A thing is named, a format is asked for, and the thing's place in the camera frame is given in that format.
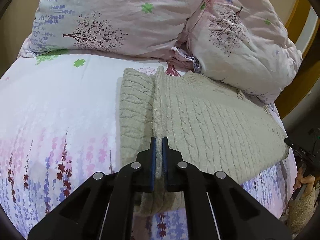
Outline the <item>fuzzy beige sleeve forearm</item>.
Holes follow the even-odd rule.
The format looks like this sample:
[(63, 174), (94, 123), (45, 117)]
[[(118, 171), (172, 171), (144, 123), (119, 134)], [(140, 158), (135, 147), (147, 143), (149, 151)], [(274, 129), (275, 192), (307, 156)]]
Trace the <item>fuzzy beige sleeve forearm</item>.
[(313, 187), (307, 196), (301, 197), (297, 203), (292, 202), (292, 204), (289, 205), (287, 226), (294, 235), (300, 233), (311, 219), (315, 211), (317, 193), (318, 191)]

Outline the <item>person's right hand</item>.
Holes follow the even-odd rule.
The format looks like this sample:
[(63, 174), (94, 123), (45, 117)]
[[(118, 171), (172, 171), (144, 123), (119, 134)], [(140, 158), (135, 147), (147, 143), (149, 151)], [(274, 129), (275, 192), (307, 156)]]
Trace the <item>person's right hand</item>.
[(315, 177), (312, 175), (308, 175), (305, 177), (304, 168), (301, 166), (297, 172), (293, 189), (295, 191), (297, 189), (300, 189), (301, 197), (306, 197), (312, 192), (314, 183), (315, 183)]

